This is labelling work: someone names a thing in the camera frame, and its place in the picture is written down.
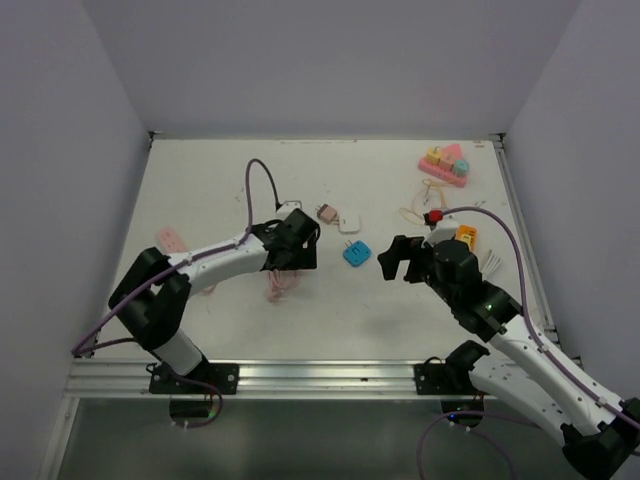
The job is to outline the blue plug adapter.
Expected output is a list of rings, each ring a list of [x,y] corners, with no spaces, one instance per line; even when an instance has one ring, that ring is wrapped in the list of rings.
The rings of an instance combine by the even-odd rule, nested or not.
[[[349,241],[342,256],[351,267],[359,268],[371,258],[372,251],[370,247],[361,240]]]

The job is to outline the brown USB charger plug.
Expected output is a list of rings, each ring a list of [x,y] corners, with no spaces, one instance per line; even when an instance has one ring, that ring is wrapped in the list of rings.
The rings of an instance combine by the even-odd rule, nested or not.
[[[331,225],[339,220],[339,212],[331,205],[324,203],[316,208],[316,217],[324,224]]]

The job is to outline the white plug adapter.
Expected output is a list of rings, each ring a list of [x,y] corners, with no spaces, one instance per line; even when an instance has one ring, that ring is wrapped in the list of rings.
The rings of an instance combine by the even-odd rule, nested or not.
[[[343,235],[353,235],[361,230],[361,220],[357,213],[345,212],[339,215],[338,231]]]

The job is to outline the orange USB charger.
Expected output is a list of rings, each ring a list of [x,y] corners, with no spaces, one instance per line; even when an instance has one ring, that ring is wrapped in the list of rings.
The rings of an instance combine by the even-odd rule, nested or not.
[[[455,236],[456,240],[465,243],[471,251],[475,250],[477,238],[477,229],[468,225],[460,225]]]

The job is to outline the pink power strip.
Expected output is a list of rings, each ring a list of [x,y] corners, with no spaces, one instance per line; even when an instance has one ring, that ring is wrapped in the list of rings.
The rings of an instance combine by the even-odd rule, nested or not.
[[[164,254],[183,253],[188,250],[180,235],[171,227],[164,227],[156,233],[156,241]]]
[[[468,182],[467,175],[458,176],[452,170],[429,163],[425,157],[419,160],[418,169],[458,188],[464,188]]]

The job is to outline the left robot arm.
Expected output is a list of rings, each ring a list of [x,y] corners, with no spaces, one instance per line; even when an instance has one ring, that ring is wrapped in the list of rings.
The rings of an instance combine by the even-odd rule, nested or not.
[[[208,359],[181,330],[190,298],[240,275],[313,270],[320,225],[300,209],[285,219],[251,225],[243,234],[199,250],[138,255],[108,305],[136,343],[172,371],[185,392],[201,390]]]

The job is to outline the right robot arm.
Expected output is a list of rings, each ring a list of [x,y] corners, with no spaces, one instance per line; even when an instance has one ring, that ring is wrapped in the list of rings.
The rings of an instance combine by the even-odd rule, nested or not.
[[[483,279],[469,247],[450,239],[395,237],[378,256],[385,280],[407,262],[407,283],[428,285],[477,336],[446,359],[451,389],[473,387],[548,433],[586,479],[610,479],[639,446],[639,401],[591,378],[534,324],[505,290]]]

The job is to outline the yellow cube plug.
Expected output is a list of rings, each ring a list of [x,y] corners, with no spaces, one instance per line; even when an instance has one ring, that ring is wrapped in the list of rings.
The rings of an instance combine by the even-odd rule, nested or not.
[[[426,161],[432,165],[438,165],[442,158],[442,150],[440,146],[429,148],[426,153]]]

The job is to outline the teal round plug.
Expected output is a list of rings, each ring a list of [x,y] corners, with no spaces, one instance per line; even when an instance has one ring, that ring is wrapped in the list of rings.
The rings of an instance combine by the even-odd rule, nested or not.
[[[469,174],[470,167],[465,159],[456,159],[452,166],[452,173],[458,178],[466,178]]]

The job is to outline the pink triangular plug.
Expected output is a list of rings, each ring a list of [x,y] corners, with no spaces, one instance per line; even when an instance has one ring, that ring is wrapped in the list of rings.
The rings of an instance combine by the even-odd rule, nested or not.
[[[450,144],[441,149],[443,157],[450,157],[454,160],[463,159],[464,154],[462,152],[461,145],[458,143]]]

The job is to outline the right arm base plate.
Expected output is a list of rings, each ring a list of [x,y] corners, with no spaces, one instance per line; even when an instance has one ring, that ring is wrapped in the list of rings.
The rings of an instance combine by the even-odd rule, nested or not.
[[[413,365],[413,380],[420,396],[473,395],[468,372],[438,357],[430,357]]]

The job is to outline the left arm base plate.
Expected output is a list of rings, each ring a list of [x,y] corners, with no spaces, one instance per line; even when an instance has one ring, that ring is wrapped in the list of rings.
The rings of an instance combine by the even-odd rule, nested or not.
[[[235,395],[240,378],[237,363],[204,362],[182,377],[178,377],[165,363],[147,364],[145,370],[151,376],[148,388],[151,394],[206,394],[211,393],[210,387],[213,386],[222,395]]]

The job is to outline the aluminium front rail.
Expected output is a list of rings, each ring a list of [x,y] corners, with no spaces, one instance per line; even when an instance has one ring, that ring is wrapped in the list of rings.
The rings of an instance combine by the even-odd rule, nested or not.
[[[226,397],[274,400],[410,400],[455,398],[453,392],[418,393],[415,360],[218,361],[214,385]],[[64,394],[69,398],[164,397],[201,400],[202,387],[181,385],[142,359],[76,360]]]

